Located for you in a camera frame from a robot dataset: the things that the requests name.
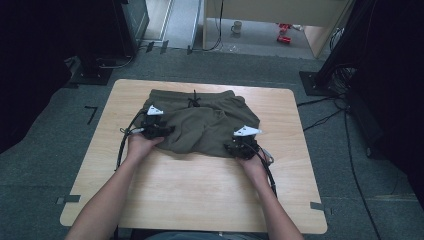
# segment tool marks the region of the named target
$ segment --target wooden table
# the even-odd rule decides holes
[[[223,19],[305,25],[305,35],[317,58],[330,35],[348,16],[354,0],[231,0],[224,1]],[[221,0],[205,0],[203,49],[208,18],[220,17]]]
[[[114,173],[123,134],[151,89],[233,90],[261,120],[258,143],[275,158],[270,169],[278,198],[302,233],[324,233],[324,212],[293,92],[288,89],[118,80],[85,155],[60,221],[71,226],[87,201]],[[234,159],[155,149],[136,172],[119,226],[124,228],[265,232],[255,190]]]

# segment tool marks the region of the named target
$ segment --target gray carpet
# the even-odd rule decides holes
[[[300,70],[317,71],[323,62],[214,52],[160,49],[139,55],[127,67],[113,71],[107,86],[61,89],[38,117],[25,139],[0,155],[0,239],[62,239],[63,205],[117,79],[146,79],[273,88],[289,88],[296,101],[307,97]],[[92,114],[85,106],[99,107]],[[337,109],[333,102],[299,108],[306,127]],[[382,239],[423,239],[424,214],[406,176],[386,160],[370,160],[355,120],[348,116],[353,163],[370,212]],[[328,231],[307,239],[376,239],[351,171],[344,115],[305,133],[325,213]]]

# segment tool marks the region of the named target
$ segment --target drawstring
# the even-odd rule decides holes
[[[194,99],[188,98],[188,108],[190,107],[200,107],[200,104],[197,102],[200,98],[196,96],[196,90],[194,90]]]

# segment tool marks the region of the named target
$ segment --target person's arm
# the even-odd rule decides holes
[[[128,138],[125,161],[81,210],[65,239],[108,239],[118,225],[128,189],[140,162],[163,138],[147,140],[141,134]]]
[[[269,239],[303,239],[299,229],[278,202],[268,183],[268,176],[258,156],[238,159],[256,191],[264,212]]]

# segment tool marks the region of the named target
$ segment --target olive green shorts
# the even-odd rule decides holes
[[[151,91],[143,108],[153,105],[162,110],[166,126],[175,126],[175,131],[158,145],[159,148],[181,154],[199,152],[231,157],[224,144],[232,141],[234,131],[244,125],[259,127],[259,118],[244,98],[235,96],[233,91],[196,93],[196,98],[194,93]]]

